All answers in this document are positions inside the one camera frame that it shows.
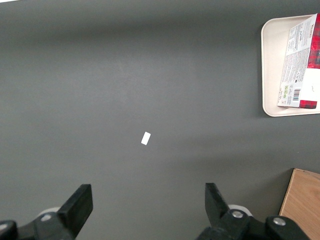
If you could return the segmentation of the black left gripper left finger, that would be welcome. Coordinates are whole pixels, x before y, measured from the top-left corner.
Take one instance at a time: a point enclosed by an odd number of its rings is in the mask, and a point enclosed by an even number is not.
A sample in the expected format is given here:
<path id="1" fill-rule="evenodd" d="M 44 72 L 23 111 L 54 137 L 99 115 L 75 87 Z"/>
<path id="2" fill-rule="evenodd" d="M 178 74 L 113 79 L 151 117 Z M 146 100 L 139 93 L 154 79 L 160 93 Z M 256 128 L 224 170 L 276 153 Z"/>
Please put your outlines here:
<path id="1" fill-rule="evenodd" d="M 2 240 L 75 240 L 93 211 L 92 185 L 82 184 L 57 210 L 40 214 L 24 226 L 0 222 Z"/>

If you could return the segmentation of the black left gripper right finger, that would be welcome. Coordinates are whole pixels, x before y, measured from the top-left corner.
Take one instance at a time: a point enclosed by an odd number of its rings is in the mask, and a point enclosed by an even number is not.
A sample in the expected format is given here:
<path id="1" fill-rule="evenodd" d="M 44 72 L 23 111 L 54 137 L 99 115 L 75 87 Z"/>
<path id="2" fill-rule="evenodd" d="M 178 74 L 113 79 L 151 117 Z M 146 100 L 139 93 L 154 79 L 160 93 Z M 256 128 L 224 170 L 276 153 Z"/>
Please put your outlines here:
<path id="1" fill-rule="evenodd" d="M 265 222 L 239 208 L 230 208 L 215 183 L 205 184 L 205 211 L 210 227 L 198 240 L 308 240 L 307 234 L 288 217 L 272 215 Z"/>

